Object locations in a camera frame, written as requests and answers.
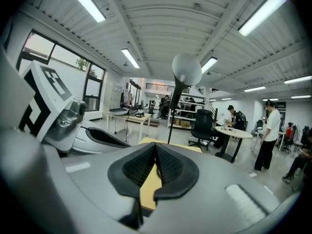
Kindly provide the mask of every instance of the black table leg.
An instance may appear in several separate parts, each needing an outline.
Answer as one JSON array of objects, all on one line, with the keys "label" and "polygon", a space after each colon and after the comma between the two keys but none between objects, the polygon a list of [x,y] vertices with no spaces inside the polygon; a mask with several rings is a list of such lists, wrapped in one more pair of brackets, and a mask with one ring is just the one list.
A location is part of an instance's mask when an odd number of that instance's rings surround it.
[{"label": "black table leg", "polygon": [[215,154],[215,156],[222,157],[224,155],[226,147],[228,146],[228,143],[229,143],[229,139],[230,139],[230,136],[226,135],[225,139],[224,139],[224,142],[223,142],[223,145],[222,145],[222,148],[221,148],[221,152],[217,152]]},{"label": "black table leg", "polygon": [[240,144],[242,143],[242,138],[240,138],[239,139],[239,141],[238,141],[238,145],[237,145],[237,147],[236,147],[236,150],[235,150],[235,153],[234,153],[234,155],[233,155],[233,157],[232,157],[232,159],[231,159],[231,163],[234,163],[234,161],[235,161],[235,157],[236,157],[236,155],[237,155],[237,153],[238,153],[238,150],[239,150],[239,148],[240,148]]}]

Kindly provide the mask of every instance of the table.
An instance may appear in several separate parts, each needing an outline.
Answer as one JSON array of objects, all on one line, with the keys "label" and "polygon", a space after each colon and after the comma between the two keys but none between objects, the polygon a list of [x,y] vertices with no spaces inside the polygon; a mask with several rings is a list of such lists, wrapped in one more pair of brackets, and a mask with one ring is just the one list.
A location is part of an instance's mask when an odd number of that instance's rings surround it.
[{"label": "table", "polygon": [[[258,133],[257,133],[257,137],[255,138],[255,143],[254,143],[254,146],[253,146],[253,150],[252,152],[254,152],[254,149],[255,149],[255,146],[257,145],[257,142],[258,142],[258,137],[259,135],[264,135],[265,131],[264,130],[258,130]],[[278,132],[279,135],[282,135],[282,141],[281,141],[281,144],[279,145],[279,151],[281,150],[281,147],[283,145],[283,141],[284,141],[284,136],[285,136],[285,132]]]},{"label": "table", "polygon": [[147,120],[148,120],[148,122],[147,122],[147,132],[146,132],[146,135],[148,135],[149,128],[150,128],[150,122],[151,122],[151,116],[152,116],[151,114],[144,113],[144,116],[142,118],[138,118],[138,117],[129,116],[129,115],[120,115],[120,116],[112,115],[111,113],[107,112],[106,113],[106,117],[107,117],[106,128],[107,128],[107,130],[109,130],[109,117],[117,117],[117,118],[123,119],[124,120],[123,130],[125,130],[125,126],[126,126],[126,121],[127,120],[138,122],[138,123],[140,123],[140,132],[139,132],[139,135],[138,135],[138,141],[140,141],[142,139],[142,134],[143,134],[143,124]]},{"label": "table", "polygon": [[[152,139],[152,138],[144,138],[139,144],[150,143],[150,142],[158,142],[158,143],[167,144],[166,141],[161,141],[161,140]],[[190,149],[192,151],[201,153],[201,149],[198,147],[183,146],[183,145],[171,144],[171,143],[170,143],[170,145],[183,147],[183,148]],[[150,174],[148,175],[148,177],[146,178],[144,184],[142,185],[142,187],[140,189],[140,201],[141,201],[141,206],[143,208],[145,208],[149,211],[153,211],[156,209],[156,204],[154,201],[154,191],[160,187],[161,187],[161,180],[157,176],[156,165],[154,165]]]},{"label": "table", "polygon": [[[228,127],[226,127],[225,130],[224,130],[222,126],[217,126],[217,127],[215,127],[215,129],[218,132],[221,132],[221,133],[226,135],[226,137],[224,139],[223,146],[221,148],[221,152],[216,153],[215,156],[220,157],[222,159],[225,159],[225,160],[227,160],[230,163],[234,163],[235,157],[236,157],[236,155],[238,153],[238,150],[240,148],[240,144],[242,143],[242,140],[244,138],[252,138],[253,136],[251,134],[245,132],[245,131],[242,131],[242,130],[239,130],[239,129],[235,129],[235,128],[228,128]],[[230,136],[239,138],[238,145],[236,147],[236,150],[235,150],[235,153],[234,153],[233,156],[225,153],[226,147],[228,146],[228,142],[229,142]]]}]

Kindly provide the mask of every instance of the shelf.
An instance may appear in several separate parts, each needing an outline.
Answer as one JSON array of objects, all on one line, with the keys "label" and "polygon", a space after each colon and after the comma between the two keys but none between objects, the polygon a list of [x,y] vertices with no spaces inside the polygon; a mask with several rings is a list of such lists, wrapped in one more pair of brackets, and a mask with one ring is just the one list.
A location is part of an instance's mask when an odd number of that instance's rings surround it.
[{"label": "shelf", "polygon": [[186,118],[186,117],[182,117],[182,116],[175,116],[175,118],[177,118],[177,119],[185,119],[185,120],[196,121],[196,119]]},{"label": "shelf", "polygon": [[176,111],[181,111],[181,112],[188,112],[188,113],[193,113],[195,114],[195,111],[190,111],[190,110],[183,110],[183,109],[176,109]]},{"label": "shelf", "polygon": [[181,127],[180,125],[175,125],[175,124],[173,124],[172,127],[183,128],[183,129],[192,129],[192,127]]},{"label": "shelf", "polygon": [[198,103],[193,103],[193,102],[188,102],[188,101],[182,101],[179,100],[179,103],[184,103],[184,104],[191,104],[191,105],[196,105],[196,106],[205,106],[205,104],[198,104]]},{"label": "shelf", "polygon": [[194,96],[194,95],[189,95],[189,94],[184,94],[184,93],[182,93],[181,96],[192,97],[192,98],[199,98],[199,99],[205,99],[204,96]]}]

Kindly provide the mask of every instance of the white t-shirt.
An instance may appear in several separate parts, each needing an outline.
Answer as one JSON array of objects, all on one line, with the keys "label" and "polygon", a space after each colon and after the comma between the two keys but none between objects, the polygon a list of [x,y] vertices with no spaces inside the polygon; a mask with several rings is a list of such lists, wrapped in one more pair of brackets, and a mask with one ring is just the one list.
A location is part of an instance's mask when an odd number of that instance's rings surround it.
[{"label": "white t-shirt", "polygon": [[224,115],[221,116],[221,118],[217,121],[217,124],[223,126],[225,120],[228,120],[229,122],[232,121],[232,114],[229,110],[227,110],[226,113],[224,113]]},{"label": "white t-shirt", "polygon": [[267,125],[267,129],[270,129],[270,132],[266,136],[264,141],[274,141],[278,138],[280,123],[281,123],[281,115],[279,111],[276,109],[270,113]]}]

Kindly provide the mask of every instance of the gray floor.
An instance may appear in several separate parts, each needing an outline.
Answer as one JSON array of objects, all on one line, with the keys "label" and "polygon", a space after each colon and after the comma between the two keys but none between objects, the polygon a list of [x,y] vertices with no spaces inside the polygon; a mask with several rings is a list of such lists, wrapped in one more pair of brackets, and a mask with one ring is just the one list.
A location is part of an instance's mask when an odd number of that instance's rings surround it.
[{"label": "gray floor", "polygon": [[[150,127],[149,135],[147,136],[147,126],[143,126],[143,138],[149,137],[157,140],[167,141],[169,136],[169,129],[167,128],[167,120],[160,119],[160,125],[158,127]],[[96,124],[100,125],[102,128],[106,129],[106,120],[95,121]],[[128,131],[127,131],[127,141],[130,145],[137,145],[138,135],[139,135],[139,124],[128,122]],[[110,132],[115,131],[115,119],[110,121]],[[116,131],[117,137],[125,140],[126,131],[123,130],[123,120],[117,119],[116,121]],[[196,138],[191,136],[191,132],[189,130],[177,129],[174,128],[171,135],[172,144],[181,144],[181,145],[189,145],[189,140],[197,140]],[[229,154],[233,154],[235,148],[237,146],[238,141],[230,139],[226,152]],[[254,147],[255,137],[252,139],[245,139],[242,141],[239,152],[236,156],[235,165],[238,165],[242,169],[244,169],[248,174],[253,173],[254,163],[257,158],[257,153],[259,152],[260,143],[257,142],[254,153],[252,149]],[[204,153],[209,153],[211,155],[215,155],[217,152],[213,147],[209,147],[208,150],[206,148],[202,148]],[[280,152],[278,148],[274,148],[273,157],[271,161],[271,166],[268,171],[262,171],[256,174],[253,179],[257,180],[263,186],[266,187],[269,191],[271,191],[281,202],[288,198],[292,193],[292,186],[294,184],[286,184],[281,180],[281,177],[284,176],[289,170],[291,164],[293,163],[294,158],[297,153],[292,152],[291,154],[287,154],[286,152]]]}]

